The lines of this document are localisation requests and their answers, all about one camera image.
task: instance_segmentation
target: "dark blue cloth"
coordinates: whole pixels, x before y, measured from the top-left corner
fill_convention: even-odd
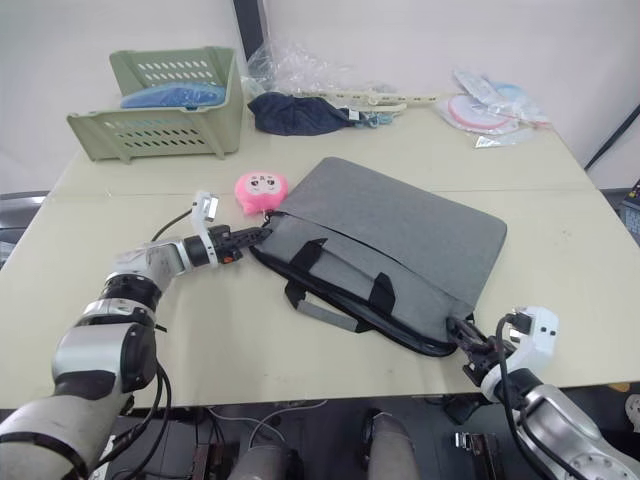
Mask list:
[[[256,128],[276,135],[322,135],[352,125],[346,113],[319,97],[267,92],[249,108],[256,116]]]

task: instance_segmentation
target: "floor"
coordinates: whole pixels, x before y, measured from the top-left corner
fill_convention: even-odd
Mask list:
[[[640,393],[640,384],[632,385],[632,392]],[[574,402],[596,421],[598,426],[610,430],[631,430],[624,413],[627,393],[617,392],[607,386],[576,388],[566,391]],[[504,410],[499,405],[481,407],[463,426],[451,422],[438,403],[439,398],[393,397],[376,399],[331,400],[313,410],[284,413],[276,417],[278,429],[285,435],[287,444],[298,451],[305,467],[306,480],[364,480],[366,473],[357,460],[362,419],[369,408],[379,408],[393,414],[407,428],[415,444],[418,465],[423,480],[453,480],[473,478],[471,455],[453,446],[453,434],[457,431],[494,433],[502,452],[506,478],[537,479],[523,462],[511,441],[506,426]],[[215,411],[225,416],[263,418],[285,405],[253,404],[217,406]],[[196,411],[180,410],[176,415],[182,420],[172,421],[164,442],[148,465],[149,471],[163,475],[186,477],[191,471],[195,448]],[[211,421],[199,415],[200,443],[207,442],[211,434]],[[134,423],[123,419],[117,430]],[[237,442],[240,452],[247,448],[253,424],[244,421],[220,421],[227,444]],[[149,448],[150,440],[157,434],[159,421],[155,422],[139,445],[125,452],[110,466],[107,479],[125,468],[135,465]],[[148,479],[163,477],[147,476]]]

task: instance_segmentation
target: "blue cloth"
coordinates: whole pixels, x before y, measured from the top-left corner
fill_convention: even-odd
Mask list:
[[[296,98],[267,92],[249,103],[256,128],[276,135],[322,135],[349,127],[348,115],[324,98]]]
[[[224,103],[226,89],[209,83],[171,82],[139,90],[120,102],[122,108],[212,107]]]

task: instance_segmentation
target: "black cable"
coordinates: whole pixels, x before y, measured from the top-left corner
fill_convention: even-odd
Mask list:
[[[511,399],[508,394],[507,384],[509,382],[509,377],[507,376],[507,359],[504,353],[504,340],[502,339],[502,330],[504,329],[504,324],[509,319],[509,316],[502,317],[498,322],[498,327],[496,328],[496,350],[498,353],[498,359],[500,362],[500,380],[502,386],[502,404],[504,406],[504,413],[507,417],[507,423],[509,425],[509,431],[511,432],[511,436],[513,437],[513,441],[515,442],[518,450],[525,458],[527,463],[533,468],[533,470],[542,478],[547,480],[555,480],[555,475],[551,473],[549,468],[542,463],[542,461],[536,457],[529,447],[524,444],[524,442],[518,436],[518,431],[516,429],[516,423],[513,420],[513,409],[511,408]]]
[[[171,220],[169,223],[167,223],[164,227],[162,227],[160,230],[158,230],[156,232],[156,234],[151,238],[152,242],[155,242],[160,235],[162,235],[168,228],[172,227],[173,225],[175,225],[176,223],[178,223],[180,220],[182,220],[183,218],[186,218],[189,216],[189,214],[191,213],[191,210],[187,210],[184,213],[181,213],[180,215],[178,215],[176,218],[174,218],[173,220]]]
[[[213,422],[213,425],[216,429],[216,439],[218,439],[218,441],[222,444],[222,447],[224,448],[224,446],[226,445],[226,441],[224,439],[224,432],[222,431],[222,427],[218,423],[218,419],[213,413],[211,413],[211,411],[208,408],[205,408],[205,411],[211,416],[211,421]]]
[[[111,480],[117,480],[117,478],[124,474],[124,473],[129,473],[129,472],[133,472],[133,470],[131,470],[130,468],[125,468],[123,470],[118,470],[113,477],[111,477]],[[185,474],[185,475],[172,475],[170,473],[162,473],[162,472],[155,472],[153,470],[142,470],[141,472],[138,472],[137,475],[139,474],[144,474],[144,475],[151,475],[153,477],[158,477],[158,478],[168,478],[168,479],[174,479],[174,480],[189,480],[191,477],[193,477],[192,474]]]
[[[533,432],[531,431],[531,428],[529,428],[529,423],[527,422],[527,412],[524,408],[520,410],[520,424],[522,425],[522,428],[524,429],[527,436],[531,439],[531,441],[535,443],[535,445],[540,450],[542,450],[547,457],[549,457],[551,460],[553,460],[558,465],[560,465],[563,469],[565,469],[569,473],[569,475],[576,478],[577,480],[587,480],[587,478],[584,475],[582,475],[578,470],[576,470],[567,462],[565,462],[562,458],[560,458],[558,454],[556,454],[553,450],[547,447],[544,443],[542,443],[542,441],[538,437],[536,437],[533,434]]]
[[[618,139],[622,136],[622,134],[624,132],[627,131],[627,129],[631,126],[631,124],[635,121],[636,117],[640,115],[640,105],[638,105],[633,112],[631,112],[631,114],[625,118],[624,122],[622,122],[622,125],[620,125],[618,127],[618,129],[613,132],[613,135],[611,135],[606,142],[604,142],[604,144],[602,145],[602,147],[600,147],[600,150],[598,150],[596,152],[596,154],[593,156],[593,158],[591,160],[589,160],[589,163],[587,163],[587,165],[584,167],[585,171],[588,171],[591,167],[593,167],[593,164],[596,163],[598,161],[598,159],[604,155],[604,153],[609,150],[609,148],[611,148],[611,146],[616,143],[618,141]]]
[[[164,386],[167,394],[167,403],[165,404],[164,415],[162,416],[162,426],[160,427],[160,431],[158,432],[158,435],[154,440],[151,446],[151,449],[147,453],[147,456],[144,457],[144,459],[138,464],[137,467],[131,469],[130,473],[126,477],[124,477],[123,480],[133,480],[136,478],[137,475],[139,475],[144,470],[144,467],[147,466],[147,463],[149,463],[153,455],[156,453],[156,450],[158,449],[158,446],[162,441],[162,437],[164,436],[164,432],[167,429],[167,425],[169,423],[169,410],[171,410],[171,383],[169,382],[169,377],[167,376],[167,372],[165,372],[164,368],[162,368],[162,365],[160,365],[160,362],[158,362],[158,373],[160,374],[160,377],[164,382]]]
[[[115,458],[117,458],[122,452],[124,452],[127,448],[129,448],[133,444],[133,442],[135,442],[138,438],[140,438],[140,435],[142,435],[144,431],[147,429],[147,426],[149,425],[154,415],[158,411],[158,405],[160,404],[160,398],[162,397],[163,382],[162,382],[162,377],[160,376],[159,370],[156,372],[156,383],[157,383],[156,396],[153,399],[153,405],[149,409],[147,416],[140,423],[134,425],[129,430],[119,434],[116,437],[116,439],[113,442],[114,445],[112,450],[98,461],[98,463],[94,467],[95,470],[100,468],[105,463],[111,462]]]
[[[222,448],[225,448],[227,446],[227,441],[224,439],[224,432],[222,431],[222,427],[218,423],[217,419],[216,419],[216,424],[215,425],[216,425],[216,437],[220,439],[220,443],[222,444]]]

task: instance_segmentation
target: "white wall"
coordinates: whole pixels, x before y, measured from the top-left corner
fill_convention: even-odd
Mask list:
[[[525,87],[583,165],[640,102],[639,0],[264,2],[273,37],[401,91],[450,91],[454,66]]]
[[[118,105],[111,52],[205,45],[244,59],[231,0],[0,1],[0,193],[53,187],[66,115]]]

